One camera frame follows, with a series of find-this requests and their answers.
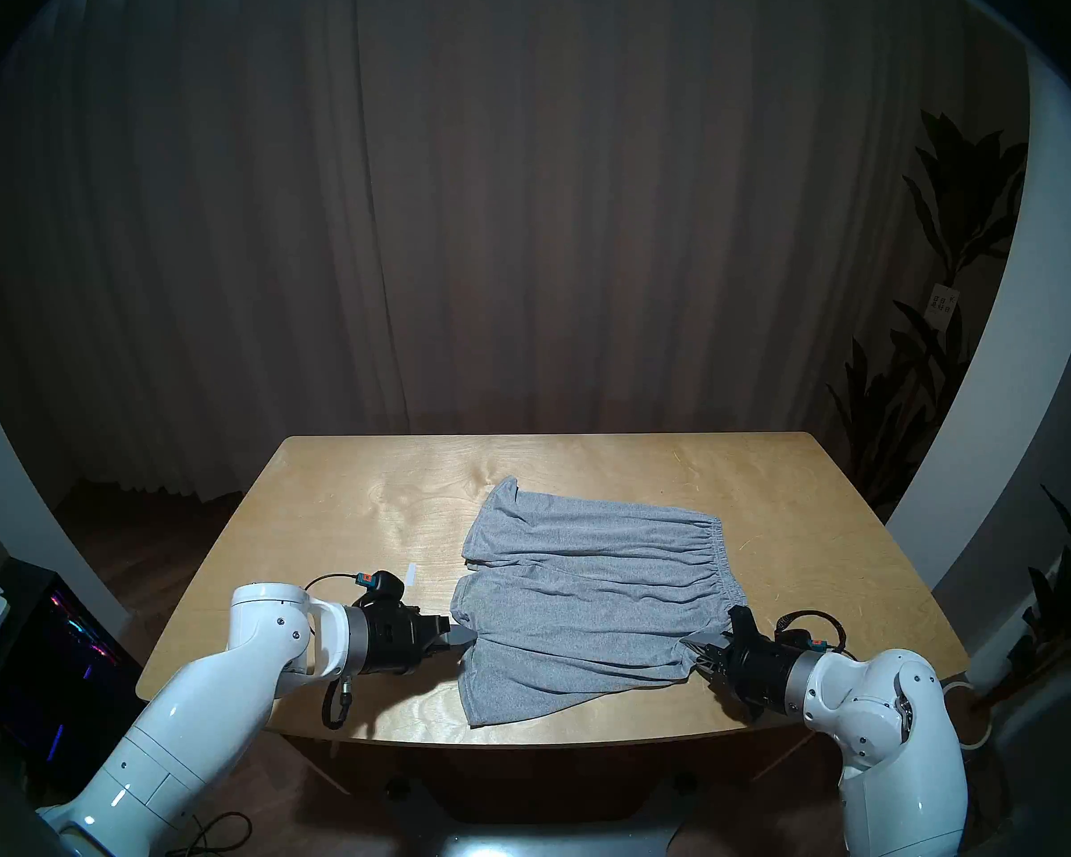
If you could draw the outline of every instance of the wood grain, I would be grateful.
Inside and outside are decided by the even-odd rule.
[[[465,533],[507,476],[530,492],[719,516],[729,567],[767,631],[786,612],[817,607],[844,622],[856,656],[903,646],[925,656],[941,678],[967,665],[927,587],[804,433],[298,436],[278,448],[198,570],[150,656],[139,696],[150,700],[179,666],[225,647],[230,595],[244,583],[305,584],[327,571],[378,568],[403,576],[414,562],[405,601],[447,614],[467,572]],[[337,580],[313,591],[352,602],[360,587]],[[825,637],[819,627],[814,634]],[[335,733],[319,722],[321,690],[307,688],[275,704],[270,727],[321,738],[522,747],[745,726],[736,706],[691,677],[542,719],[470,728],[455,674],[455,658],[442,656],[407,677],[366,677]]]

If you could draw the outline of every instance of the curtain fold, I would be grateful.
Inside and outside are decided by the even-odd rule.
[[[1023,122],[1015,62],[959,0],[52,0],[0,71],[0,343],[125,487],[303,433],[840,452],[849,335],[933,274],[919,110]]]

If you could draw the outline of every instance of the black cable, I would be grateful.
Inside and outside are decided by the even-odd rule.
[[[791,614],[786,614],[782,617],[779,617],[775,627],[773,627],[774,641],[776,641],[778,635],[780,635],[781,632],[784,629],[786,629],[786,627],[789,626],[789,623],[791,623],[794,620],[797,620],[798,617],[819,617],[823,620],[828,620],[830,625],[832,625],[833,630],[838,631],[838,645],[835,646],[835,648],[832,648],[830,650],[838,651],[838,653],[846,653],[845,627],[842,627],[841,620],[838,620],[838,618],[833,617],[833,615],[831,614],[813,611],[812,608],[805,612],[793,612]]]
[[[352,691],[346,691],[342,694],[342,713],[337,718],[333,718],[333,695],[341,687],[342,679],[334,679],[329,683],[326,695],[321,698],[321,724],[332,732],[345,724],[346,717],[349,716],[349,708],[352,706]]]
[[[323,573],[320,577],[315,577],[310,583],[305,584],[305,591],[310,591],[310,587],[313,586],[318,581],[328,581],[330,577],[352,577],[352,580],[358,580],[361,575],[359,573],[342,573],[342,571],[334,571],[334,573]],[[317,631],[314,627],[310,627],[310,634],[317,635]]]
[[[239,816],[246,822],[245,835],[241,839],[238,839],[238,841],[233,844],[215,844],[211,846],[207,842],[207,832],[213,830],[214,825],[217,824],[217,822],[225,821],[227,817],[232,816]],[[248,816],[242,814],[241,811],[225,811],[223,814],[215,816],[206,826],[199,823],[197,816],[194,818],[194,822],[198,824],[198,835],[194,837],[194,840],[185,848],[171,848],[166,852],[166,857],[201,857],[201,855],[205,854],[227,854],[228,852],[241,848],[243,844],[250,841],[250,837],[254,833],[254,824],[250,823]]]
[[[360,575],[357,573],[342,573],[342,571],[333,571],[333,573],[323,573],[320,577],[315,577],[310,583],[305,584],[305,589],[308,589],[318,581],[328,581],[330,577],[350,577],[352,580],[358,580]]]

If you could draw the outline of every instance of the gray shorts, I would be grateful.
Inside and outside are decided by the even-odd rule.
[[[534,719],[630,688],[682,681],[682,640],[728,628],[745,595],[719,518],[521,492],[512,477],[465,539],[473,573],[452,618],[477,631],[458,686],[468,723]]]

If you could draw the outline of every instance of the potted plant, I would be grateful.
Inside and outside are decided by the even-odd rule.
[[[1049,578],[1038,568],[1028,568],[1036,602],[1023,613],[1028,632],[1007,653],[1011,671],[983,696],[960,683],[945,687],[949,716],[964,749],[976,749],[986,739],[991,711],[998,704],[1058,670],[1071,667],[1071,514],[1047,487],[1043,491],[1064,520],[1070,545],[1064,547],[1054,577]]]
[[[942,112],[934,117],[921,110],[921,121],[933,152],[922,147],[916,152],[932,206],[916,180],[903,180],[923,235],[941,261],[941,282],[951,288],[977,258],[1007,259],[1000,245],[1015,230],[1028,146],[1000,147],[1000,131],[967,140]],[[854,359],[845,363],[847,402],[827,384],[848,440],[846,475],[879,515],[905,493],[972,361],[960,306],[940,339],[921,313],[900,300],[893,303],[907,325],[890,331],[893,355],[885,372],[870,377],[864,349],[854,339]]]

